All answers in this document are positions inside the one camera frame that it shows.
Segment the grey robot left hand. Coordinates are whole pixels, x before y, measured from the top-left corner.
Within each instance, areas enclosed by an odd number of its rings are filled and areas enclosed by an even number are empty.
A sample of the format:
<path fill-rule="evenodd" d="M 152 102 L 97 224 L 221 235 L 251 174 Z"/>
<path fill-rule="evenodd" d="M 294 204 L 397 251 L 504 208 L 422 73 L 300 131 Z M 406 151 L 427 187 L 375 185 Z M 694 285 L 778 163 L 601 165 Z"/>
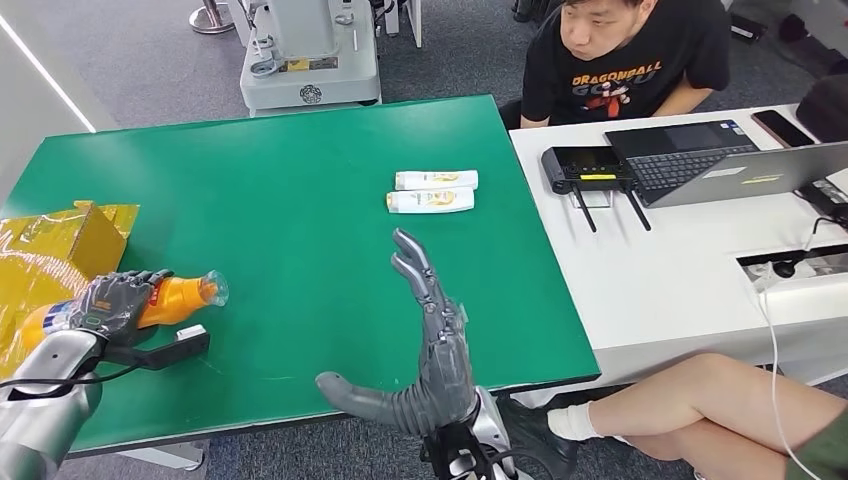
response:
<path fill-rule="evenodd" d="M 130 270 L 97 276 L 75 301 L 69 328 L 92 332 L 110 344 L 134 347 L 148 340 L 156 327 L 140 327 L 141 316 L 156 288 L 172 270 Z"/>

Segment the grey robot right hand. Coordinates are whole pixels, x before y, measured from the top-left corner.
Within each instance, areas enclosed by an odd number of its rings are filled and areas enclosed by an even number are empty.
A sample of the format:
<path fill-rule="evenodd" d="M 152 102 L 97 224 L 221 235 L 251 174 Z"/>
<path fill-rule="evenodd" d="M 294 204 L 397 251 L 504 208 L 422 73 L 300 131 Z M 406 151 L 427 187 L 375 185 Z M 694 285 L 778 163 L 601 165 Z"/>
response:
<path fill-rule="evenodd" d="M 464 310 L 445 294 L 426 249 L 409 232 L 396 228 L 393 268 L 409 283 L 422 312 L 418 376 L 395 392 L 350 383 L 336 372 L 322 372 L 315 384 L 336 409 L 364 420 L 426 437 L 471 415 L 477 405 Z"/>

